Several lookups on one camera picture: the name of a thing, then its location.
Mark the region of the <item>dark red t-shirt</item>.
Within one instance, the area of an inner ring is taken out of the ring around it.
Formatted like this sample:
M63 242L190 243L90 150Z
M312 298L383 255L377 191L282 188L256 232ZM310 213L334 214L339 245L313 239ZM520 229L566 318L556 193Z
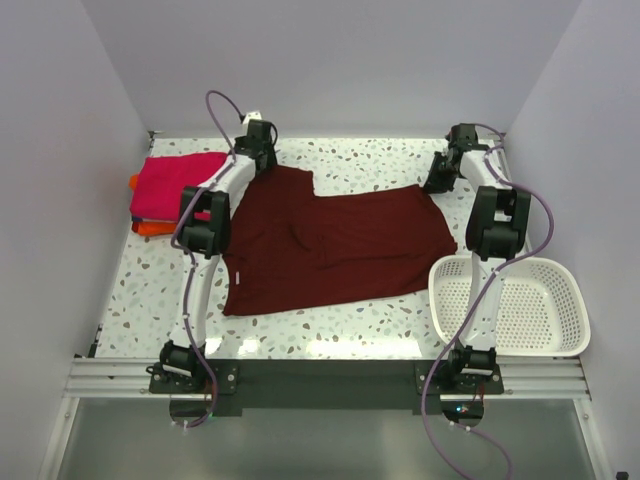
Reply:
M400 296L426 288L457 250L420 186L318 196L309 171L253 180L231 220L224 314L251 316Z

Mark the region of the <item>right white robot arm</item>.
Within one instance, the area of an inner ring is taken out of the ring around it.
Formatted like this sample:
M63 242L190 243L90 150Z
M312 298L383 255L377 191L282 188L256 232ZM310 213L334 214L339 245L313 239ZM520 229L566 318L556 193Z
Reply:
M466 179L475 199L465 232L471 253L469 305L462 325L434 364L433 378L459 393L497 373L496 336L504 264L523 249L531 195L510 187L492 166L490 147L480 142L473 124L453 126L445 136L447 149L434 154L423 186L428 194L454 189Z

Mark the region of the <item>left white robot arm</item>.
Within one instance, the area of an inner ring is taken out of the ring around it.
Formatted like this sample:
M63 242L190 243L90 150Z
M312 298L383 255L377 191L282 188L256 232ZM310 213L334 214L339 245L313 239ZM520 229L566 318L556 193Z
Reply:
M171 237L183 253L183 292L174 329L160 353L160 366L185 392L206 383L206 314L213 275L230 245L231 220L244 192L256 176L277 165L275 125L252 113L243 134L231 145L221 168L197 186L187 186L180 198L180 216Z

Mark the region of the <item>folded pink t-shirt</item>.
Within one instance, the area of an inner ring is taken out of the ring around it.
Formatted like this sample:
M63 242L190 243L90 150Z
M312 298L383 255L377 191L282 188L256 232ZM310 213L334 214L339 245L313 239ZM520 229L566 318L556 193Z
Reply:
M148 157L133 187L132 219L176 223L183 189L207 181L226 159L223 152Z

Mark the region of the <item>folded orange t-shirt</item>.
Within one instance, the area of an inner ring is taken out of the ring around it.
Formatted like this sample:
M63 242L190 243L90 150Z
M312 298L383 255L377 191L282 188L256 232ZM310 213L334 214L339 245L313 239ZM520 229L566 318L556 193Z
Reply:
M144 237L169 235L175 231L179 214L179 200L175 192L165 189L162 183L143 182L138 187L139 175L129 179L132 192L129 212L131 230Z

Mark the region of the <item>white perforated plastic basket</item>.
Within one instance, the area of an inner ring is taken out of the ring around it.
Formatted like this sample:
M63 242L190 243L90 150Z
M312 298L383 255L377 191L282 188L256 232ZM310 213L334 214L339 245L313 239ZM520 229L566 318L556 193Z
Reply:
M489 275L473 281L472 258L452 255L429 273L430 311L435 331L447 343L465 319L472 296ZM571 273L549 259L530 257L497 274L476 312L497 304L496 352L512 357L574 357L589 344L591 331L580 289Z

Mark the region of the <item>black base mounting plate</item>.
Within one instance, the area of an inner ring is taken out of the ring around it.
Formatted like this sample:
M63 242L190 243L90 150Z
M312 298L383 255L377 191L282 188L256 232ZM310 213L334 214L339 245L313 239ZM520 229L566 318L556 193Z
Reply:
M149 392L170 398L175 419L213 409L239 417L248 409L420 411L430 360L216 360L190 378L149 365Z

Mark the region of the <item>aluminium extrusion rail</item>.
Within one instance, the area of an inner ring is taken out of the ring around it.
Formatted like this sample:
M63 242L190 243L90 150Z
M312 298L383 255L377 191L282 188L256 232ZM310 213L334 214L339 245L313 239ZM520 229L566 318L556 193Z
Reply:
M509 400L589 400L578 359L500 357ZM149 359L79 358L72 361L63 395L70 398L143 398L150 395Z

